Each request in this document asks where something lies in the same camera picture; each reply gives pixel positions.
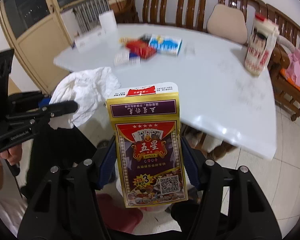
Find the person's left hand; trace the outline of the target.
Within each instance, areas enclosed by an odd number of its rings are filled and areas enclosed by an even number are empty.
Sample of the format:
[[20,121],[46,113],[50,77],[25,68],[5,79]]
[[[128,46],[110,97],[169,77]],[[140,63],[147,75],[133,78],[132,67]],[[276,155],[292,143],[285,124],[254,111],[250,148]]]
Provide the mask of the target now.
[[22,158],[22,145],[16,145],[0,153],[0,166],[2,160],[7,160],[10,165],[17,164]]

